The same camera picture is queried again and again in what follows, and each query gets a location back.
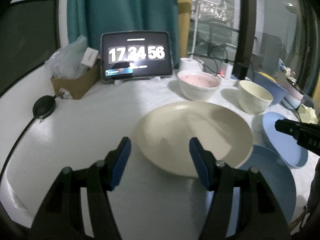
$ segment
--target white digit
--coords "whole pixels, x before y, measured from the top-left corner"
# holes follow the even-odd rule
[[[163,59],[163,58],[164,58],[164,56],[165,56],[165,54],[164,54],[164,47],[158,46],[158,47],[156,48],[156,52],[157,52],[157,58],[158,58],[158,59]]]
[[[128,55],[128,60],[137,60],[137,48],[136,47],[130,47],[128,49],[128,52],[130,52],[130,54]]]
[[[117,51],[121,51],[121,52],[120,52],[120,56],[119,56],[119,58],[118,58],[118,61],[122,61],[123,56],[124,56],[124,53],[125,53],[125,47],[117,48]]]
[[[157,57],[156,46],[148,47],[148,57],[149,59],[155,59]]]
[[[116,61],[116,49],[113,48],[109,51],[109,54],[111,54],[111,61],[115,62]]]
[[[141,59],[145,59],[146,56],[147,54],[145,52],[144,46],[141,46],[138,50],[137,57],[140,57]]]

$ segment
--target number 56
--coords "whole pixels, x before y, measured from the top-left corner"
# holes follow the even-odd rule
[[[162,46],[149,46],[148,47],[148,57],[149,59],[163,59],[165,56],[164,47]]]

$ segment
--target blue gripper pad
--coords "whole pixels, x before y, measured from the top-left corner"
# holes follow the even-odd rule
[[[112,179],[109,184],[111,191],[116,186],[118,186],[120,183],[120,180],[121,180],[122,174],[124,172],[124,168],[127,164],[130,152],[131,152],[131,141],[128,137],[124,137],[121,140],[118,148],[115,151],[110,152],[110,153],[115,153],[114,157],[116,158],[115,160],[111,160],[114,162],[114,164],[111,168],[112,169],[112,172],[111,172]]]
[[[189,152],[196,167],[201,184],[207,190],[210,190],[212,184],[210,178],[214,173],[216,159],[211,152],[205,151],[202,148],[202,145],[197,137],[190,139]]]

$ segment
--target beige plate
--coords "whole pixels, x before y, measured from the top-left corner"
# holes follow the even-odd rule
[[[132,140],[161,169],[198,177],[189,140],[198,137],[205,150],[231,167],[240,167],[252,152],[252,133],[236,113],[206,102],[179,102],[158,107],[141,118]]]

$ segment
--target teal curtain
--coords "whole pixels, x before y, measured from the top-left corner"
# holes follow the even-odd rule
[[[69,43],[82,34],[98,50],[103,33],[166,31],[174,65],[179,62],[177,0],[68,0],[67,22]]]

